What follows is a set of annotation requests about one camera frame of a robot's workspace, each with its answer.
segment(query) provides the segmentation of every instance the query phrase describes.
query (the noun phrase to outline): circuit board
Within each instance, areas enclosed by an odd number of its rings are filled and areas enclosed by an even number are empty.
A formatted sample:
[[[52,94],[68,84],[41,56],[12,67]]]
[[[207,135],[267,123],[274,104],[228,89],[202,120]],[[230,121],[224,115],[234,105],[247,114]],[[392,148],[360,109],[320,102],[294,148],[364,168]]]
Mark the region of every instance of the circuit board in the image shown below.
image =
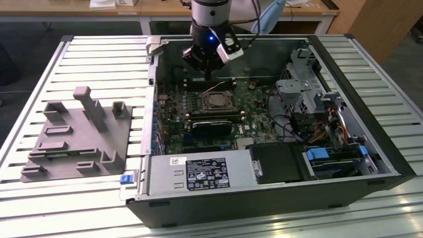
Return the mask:
[[[239,146],[236,139],[251,138],[254,143],[268,143],[278,140],[275,128],[271,125],[271,119],[264,107],[267,93],[264,86],[248,89],[250,79],[236,80],[236,87],[232,91],[211,91],[211,97],[230,97],[231,105],[204,106],[204,92],[187,92],[187,90],[175,86],[171,90],[159,96],[161,108],[163,137],[165,144],[165,154],[182,154],[210,151],[236,150]],[[204,110],[242,111],[242,121],[232,124],[232,130],[224,138],[194,139],[187,123],[186,113],[194,115],[204,113]]]

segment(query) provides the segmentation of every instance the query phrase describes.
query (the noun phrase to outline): blue latch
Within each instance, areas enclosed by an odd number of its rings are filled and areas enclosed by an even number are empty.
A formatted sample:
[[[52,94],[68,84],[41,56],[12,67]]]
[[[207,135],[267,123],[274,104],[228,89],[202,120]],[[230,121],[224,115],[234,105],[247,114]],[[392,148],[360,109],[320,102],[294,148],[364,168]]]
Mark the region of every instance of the blue latch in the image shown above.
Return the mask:
[[[306,152],[308,160],[319,160],[319,159],[328,159],[330,154],[326,150],[326,148],[311,148]]]
[[[366,157],[366,155],[368,155],[367,149],[363,145],[359,146],[359,151],[362,152],[363,157]]]
[[[133,183],[133,175],[121,175],[120,184],[131,184],[131,183]]]

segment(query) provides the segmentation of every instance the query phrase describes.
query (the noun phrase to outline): cpu socket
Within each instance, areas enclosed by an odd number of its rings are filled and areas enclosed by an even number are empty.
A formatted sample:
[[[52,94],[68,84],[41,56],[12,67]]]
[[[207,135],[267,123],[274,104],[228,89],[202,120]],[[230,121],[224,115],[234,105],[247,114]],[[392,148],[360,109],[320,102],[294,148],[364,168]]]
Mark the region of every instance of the cpu socket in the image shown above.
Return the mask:
[[[236,108],[232,103],[232,93],[224,92],[206,92],[203,93],[203,110],[204,111],[234,111]]]

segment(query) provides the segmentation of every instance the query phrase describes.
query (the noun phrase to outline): power supply label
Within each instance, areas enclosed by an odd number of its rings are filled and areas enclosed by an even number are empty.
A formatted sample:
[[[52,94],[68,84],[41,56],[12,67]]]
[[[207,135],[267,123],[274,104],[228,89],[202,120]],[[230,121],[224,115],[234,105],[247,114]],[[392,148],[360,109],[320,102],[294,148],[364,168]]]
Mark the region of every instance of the power supply label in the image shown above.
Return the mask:
[[[226,158],[187,160],[186,166],[190,191],[231,187]]]

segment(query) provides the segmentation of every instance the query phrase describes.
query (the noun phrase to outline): table leg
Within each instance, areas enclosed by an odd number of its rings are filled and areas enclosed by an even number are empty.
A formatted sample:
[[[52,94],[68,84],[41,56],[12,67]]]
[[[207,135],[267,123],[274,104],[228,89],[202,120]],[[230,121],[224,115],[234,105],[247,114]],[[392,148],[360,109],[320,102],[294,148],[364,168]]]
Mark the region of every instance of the table leg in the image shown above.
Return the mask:
[[[151,17],[149,16],[140,16],[140,26],[141,26],[141,33],[143,35],[151,35]]]
[[[52,31],[53,30],[53,28],[52,28],[53,23],[52,22],[41,22],[41,23],[43,23],[43,26],[44,26],[47,31]]]
[[[334,20],[334,16],[324,16],[322,21],[319,22],[315,34],[316,35],[324,35],[328,32],[331,23]]]

